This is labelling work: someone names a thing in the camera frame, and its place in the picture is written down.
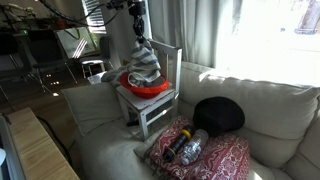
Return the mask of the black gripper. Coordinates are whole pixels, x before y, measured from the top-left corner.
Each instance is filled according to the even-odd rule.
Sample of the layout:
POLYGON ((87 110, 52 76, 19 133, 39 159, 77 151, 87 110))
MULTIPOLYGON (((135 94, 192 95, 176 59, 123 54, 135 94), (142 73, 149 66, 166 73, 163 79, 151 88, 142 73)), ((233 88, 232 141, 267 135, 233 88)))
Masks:
POLYGON ((144 20, 142 18, 143 15, 146 14, 146 7, 144 0, 129 0, 129 14, 134 17, 133 29, 137 34, 135 37, 135 41, 137 43, 144 43, 146 37, 144 36, 144 20))

